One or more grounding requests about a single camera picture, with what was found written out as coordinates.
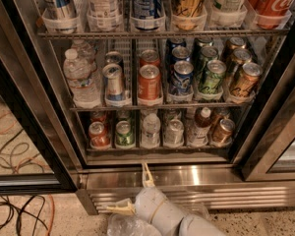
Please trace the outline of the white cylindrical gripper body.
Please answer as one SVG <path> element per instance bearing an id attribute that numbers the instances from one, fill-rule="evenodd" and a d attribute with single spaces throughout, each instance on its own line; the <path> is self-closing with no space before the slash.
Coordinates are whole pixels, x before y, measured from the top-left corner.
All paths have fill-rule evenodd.
<path id="1" fill-rule="evenodd" d="M 156 187 L 143 188 L 136 196 L 136 215 L 148 223 L 164 215 L 167 207 L 167 197 Z"/>

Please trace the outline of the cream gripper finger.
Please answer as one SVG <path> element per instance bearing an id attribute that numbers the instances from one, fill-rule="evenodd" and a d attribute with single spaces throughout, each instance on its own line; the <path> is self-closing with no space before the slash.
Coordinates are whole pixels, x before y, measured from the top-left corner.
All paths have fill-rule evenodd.
<path id="1" fill-rule="evenodd" d="M 110 212 L 122 215 L 134 215 L 135 207 L 130 200 L 123 200 L 115 204 L 108 205 L 106 209 Z"/>
<path id="2" fill-rule="evenodd" d="M 153 177 L 149 171 L 148 164 L 146 162 L 142 163 L 142 169 L 143 169 L 143 175 L 142 175 L 143 186 L 145 188 L 154 187 Z"/>

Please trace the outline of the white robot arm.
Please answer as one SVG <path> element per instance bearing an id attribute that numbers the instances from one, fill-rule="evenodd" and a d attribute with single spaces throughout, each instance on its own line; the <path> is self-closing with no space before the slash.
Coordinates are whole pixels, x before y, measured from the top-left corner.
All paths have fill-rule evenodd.
<path id="1" fill-rule="evenodd" d="M 142 163 L 143 188 L 136 195 L 135 202 L 125 199 L 107 205 L 108 211 L 136 215 L 155 227 L 162 236 L 226 236 L 215 225 L 199 215 L 184 211 L 174 205 L 154 185 L 148 164 Z"/>

